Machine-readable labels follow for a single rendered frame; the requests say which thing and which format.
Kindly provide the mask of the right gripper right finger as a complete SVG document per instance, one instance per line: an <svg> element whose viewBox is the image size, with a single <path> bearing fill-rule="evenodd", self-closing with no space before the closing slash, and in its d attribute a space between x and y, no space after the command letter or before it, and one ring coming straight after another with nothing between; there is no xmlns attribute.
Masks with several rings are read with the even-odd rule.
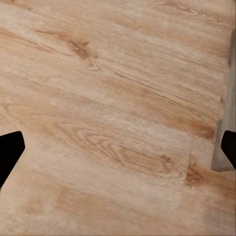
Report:
<svg viewBox="0 0 236 236"><path fill-rule="evenodd" d="M236 169L236 133L231 131L224 132L221 149Z"/></svg>

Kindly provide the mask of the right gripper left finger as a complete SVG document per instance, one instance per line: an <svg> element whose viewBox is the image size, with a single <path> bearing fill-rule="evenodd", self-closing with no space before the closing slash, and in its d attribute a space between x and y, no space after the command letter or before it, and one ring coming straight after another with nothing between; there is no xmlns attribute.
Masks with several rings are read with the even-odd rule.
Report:
<svg viewBox="0 0 236 236"><path fill-rule="evenodd" d="M0 136L0 189L25 150L21 131Z"/></svg>

